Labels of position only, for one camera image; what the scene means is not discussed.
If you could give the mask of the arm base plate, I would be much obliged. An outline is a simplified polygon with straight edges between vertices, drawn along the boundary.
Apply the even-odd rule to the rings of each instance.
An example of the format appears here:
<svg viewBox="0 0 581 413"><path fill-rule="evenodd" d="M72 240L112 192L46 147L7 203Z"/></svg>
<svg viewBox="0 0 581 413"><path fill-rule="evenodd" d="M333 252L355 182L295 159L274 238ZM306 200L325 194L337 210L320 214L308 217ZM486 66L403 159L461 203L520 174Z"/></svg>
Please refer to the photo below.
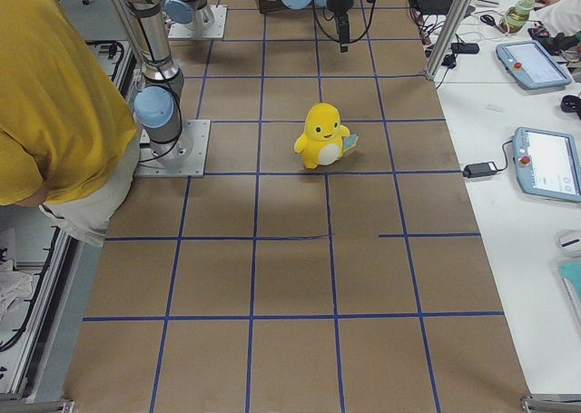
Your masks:
<svg viewBox="0 0 581 413"><path fill-rule="evenodd" d="M167 0L164 12L169 21L168 37L173 41L222 39L228 8L226 5L205 5L194 8L179 0Z"/></svg>
<svg viewBox="0 0 581 413"><path fill-rule="evenodd" d="M202 177L210 138L210 120L187 120L176 143L157 144L145 130L140 138L137 177Z"/></svg>

